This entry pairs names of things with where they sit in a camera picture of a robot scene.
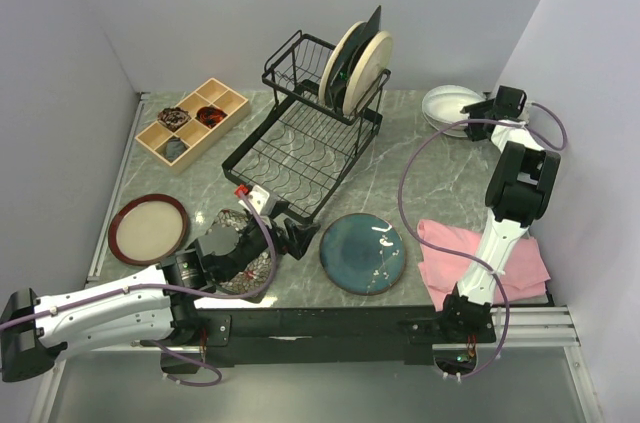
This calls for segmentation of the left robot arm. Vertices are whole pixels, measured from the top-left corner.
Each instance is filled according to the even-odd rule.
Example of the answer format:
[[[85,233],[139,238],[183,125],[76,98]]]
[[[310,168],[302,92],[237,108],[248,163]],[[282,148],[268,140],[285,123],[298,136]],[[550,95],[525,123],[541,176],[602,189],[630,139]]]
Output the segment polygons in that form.
[[[279,257],[300,259],[318,229],[224,210],[184,250],[129,277],[64,295],[17,291],[1,315],[1,378],[31,379],[58,360],[126,342],[192,343],[207,327],[196,299],[260,295]]]

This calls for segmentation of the cream round plate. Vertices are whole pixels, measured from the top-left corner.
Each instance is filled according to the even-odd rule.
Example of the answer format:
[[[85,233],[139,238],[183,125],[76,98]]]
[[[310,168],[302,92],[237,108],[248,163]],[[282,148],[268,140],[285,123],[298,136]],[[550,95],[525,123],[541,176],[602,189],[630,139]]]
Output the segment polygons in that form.
[[[475,91],[458,85],[441,85],[426,93],[421,110],[426,110],[435,118],[452,124],[468,117],[461,109],[468,104],[485,100]]]

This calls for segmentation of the white fluted plate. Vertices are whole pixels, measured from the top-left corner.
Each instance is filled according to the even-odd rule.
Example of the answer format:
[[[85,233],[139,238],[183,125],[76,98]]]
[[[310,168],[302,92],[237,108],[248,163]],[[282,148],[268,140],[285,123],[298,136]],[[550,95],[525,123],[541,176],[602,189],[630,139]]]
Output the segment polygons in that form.
[[[435,118],[433,115],[431,115],[430,113],[428,113],[426,110],[422,111],[423,117],[426,120],[426,122],[432,127],[434,128],[436,131],[443,131],[443,134],[446,136],[450,136],[450,137],[454,137],[454,138],[461,138],[461,139],[466,139],[467,135],[465,133],[465,126],[456,126],[453,127],[451,129],[447,129],[447,126],[449,125],[449,122],[447,121],[441,121],[437,118]]]

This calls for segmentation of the black square floral plate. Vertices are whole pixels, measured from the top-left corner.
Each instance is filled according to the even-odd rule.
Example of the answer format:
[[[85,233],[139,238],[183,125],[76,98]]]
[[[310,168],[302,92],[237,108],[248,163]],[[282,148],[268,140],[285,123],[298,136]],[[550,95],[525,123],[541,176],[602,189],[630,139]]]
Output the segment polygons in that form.
[[[274,279],[271,274],[275,260],[264,251],[251,263],[234,261],[239,212],[246,211],[220,210],[206,230],[203,268],[205,274],[223,293],[240,295],[246,301],[259,303],[266,296],[268,282]]]

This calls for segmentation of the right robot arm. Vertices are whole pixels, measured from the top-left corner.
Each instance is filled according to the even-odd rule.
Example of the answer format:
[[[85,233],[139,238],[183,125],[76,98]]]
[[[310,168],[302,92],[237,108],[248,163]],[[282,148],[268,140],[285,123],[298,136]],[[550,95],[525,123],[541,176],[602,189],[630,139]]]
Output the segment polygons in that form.
[[[561,156],[532,136],[522,118],[526,92],[508,86],[481,103],[463,108],[471,117],[471,140],[490,140],[500,158],[485,194],[487,220],[464,276],[443,303],[440,333],[451,343],[493,338],[491,308],[500,279],[518,241],[542,218],[551,199]]]

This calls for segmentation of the round red rimmed plate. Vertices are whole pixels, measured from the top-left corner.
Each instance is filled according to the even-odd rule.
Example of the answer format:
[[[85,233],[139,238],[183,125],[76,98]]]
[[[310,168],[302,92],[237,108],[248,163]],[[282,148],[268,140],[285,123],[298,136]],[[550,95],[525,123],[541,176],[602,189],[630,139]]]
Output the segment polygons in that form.
[[[177,251],[188,231],[188,215],[176,198],[147,194],[128,202],[112,218],[108,246],[119,261],[144,267]]]

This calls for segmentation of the teal brown rimmed plate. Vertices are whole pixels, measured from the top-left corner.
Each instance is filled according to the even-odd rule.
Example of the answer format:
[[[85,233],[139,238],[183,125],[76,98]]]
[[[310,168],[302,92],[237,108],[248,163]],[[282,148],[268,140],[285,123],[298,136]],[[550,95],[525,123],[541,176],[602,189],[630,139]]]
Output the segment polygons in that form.
[[[373,296],[393,287],[406,268],[406,248],[399,232],[384,219],[353,213],[325,230],[319,259],[329,280],[354,295]]]

